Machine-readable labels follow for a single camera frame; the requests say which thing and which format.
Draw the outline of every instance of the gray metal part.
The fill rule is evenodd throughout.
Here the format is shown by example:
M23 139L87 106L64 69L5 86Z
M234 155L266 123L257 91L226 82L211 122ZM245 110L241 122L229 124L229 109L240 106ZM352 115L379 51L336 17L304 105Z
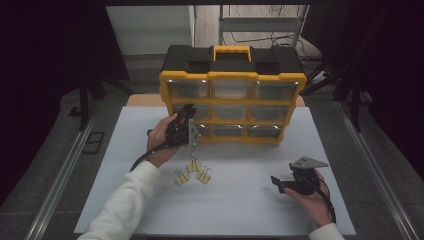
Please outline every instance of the gray metal part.
M193 155L201 135L199 131L197 130L196 125L193 122L193 119L189 119L188 127L190 129L189 135L188 135L188 148L189 148L190 154Z
M320 167L328 167L327 163L323 163L321 161L315 160L313 158L301 157L294 163L292 163L292 167L300 168L300 169L311 169L311 168L320 168Z

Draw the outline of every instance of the right hand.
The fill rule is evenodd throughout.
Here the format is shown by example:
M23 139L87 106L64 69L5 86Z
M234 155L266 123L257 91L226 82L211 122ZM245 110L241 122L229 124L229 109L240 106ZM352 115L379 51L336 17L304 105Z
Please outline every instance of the right hand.
M328 197L328 189L323 183L324 178L318 170L315 169L315 172L317 173L318 178L322 180L320 181L321 191ZM284 188L284 192L303 205L307 214L318 228L332 223L330 210L319 193L314 192L309 196L303 196L288 187Z

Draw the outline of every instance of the clear plastic drawer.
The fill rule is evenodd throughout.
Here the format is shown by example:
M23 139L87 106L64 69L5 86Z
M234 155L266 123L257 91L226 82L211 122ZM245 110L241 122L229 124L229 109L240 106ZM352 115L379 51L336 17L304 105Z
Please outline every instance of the clear plastic drawer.
M225 120L245 120L247 105L214 105L214 118Z
M249 125L247 128L248 137L272 137L278 138L281 126L270 125Z
M209 98L208 82L205 80L167 80L171 98Z
M296 82L260 82L255 84L255 100L291 101L296 90Z
M252 82L248 80L215 80L213 97L217 99L250 99Z
M173 104L174 112L181 111L186 105L186 103L176 103ZM193 107L196 108L196 113L193 116L193 119L205 120L209 119L209 104L193 104Z
M213 125L214 135L217 137L241 137L243 134L243 125Z
M252 121L283 121L286 118L288 106L285 105L253 105L250 112Z

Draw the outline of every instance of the white table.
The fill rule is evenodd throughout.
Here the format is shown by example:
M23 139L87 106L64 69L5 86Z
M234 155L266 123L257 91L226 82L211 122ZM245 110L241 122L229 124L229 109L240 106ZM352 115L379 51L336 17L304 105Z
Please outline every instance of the white table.
M75 232L82 233L146 150L148 129L167 115L164 107L124 107ZM314 229L303 208L279 194L270 175L292 180L289 163L301 156L328 163L309 108L296 108L280 144L200 144L198 161L212 168L207 185L195 179L182 186L174 171L191 162L187 146L161 167L162 178L136 233L154 236L293 236ZM331 166L320 169L344 235L355 230Z

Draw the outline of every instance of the gold parts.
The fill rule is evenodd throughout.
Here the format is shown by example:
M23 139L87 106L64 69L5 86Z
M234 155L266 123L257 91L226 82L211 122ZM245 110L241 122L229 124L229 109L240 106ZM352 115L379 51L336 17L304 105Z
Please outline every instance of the gold parts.
M197 174L196 179L206 185L211 179L211 175L208 174L209 171L212 171L212 169L208 168L208 166L204 166L203 171Z
M194 153L192 153L190 155L190 158L191 158L191 163L188 164L188 166L187 166L188 172L198 172L198 171L200 171L200 169L202 168L202 163L197 162L197 158L196 158L196 156L194 156Z
M177 168L174 173L175 175L177 175L177 178L175 180L177 181L178 186L181 186L190 180L190 174L188 174L187 172L183 173L181 171L181 168Z

